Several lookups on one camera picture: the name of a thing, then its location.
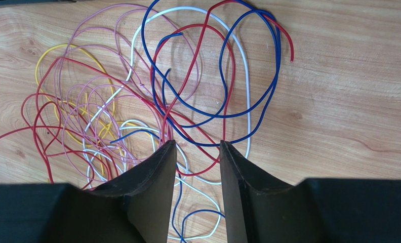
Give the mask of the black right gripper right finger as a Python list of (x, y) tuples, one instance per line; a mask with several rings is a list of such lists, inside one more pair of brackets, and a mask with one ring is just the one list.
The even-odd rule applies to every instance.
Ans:
[(220, 142), (220, 174), (228, 242), (272, 242), (272, 196), (292, 188)]

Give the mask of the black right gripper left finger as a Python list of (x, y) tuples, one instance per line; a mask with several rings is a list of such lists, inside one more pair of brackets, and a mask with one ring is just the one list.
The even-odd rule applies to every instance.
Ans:
[(166, 242), (177, 162), (174, 140), (140, 164), (99, 185), (94, 193), (114, 200), (105, 217), (104, 242)]

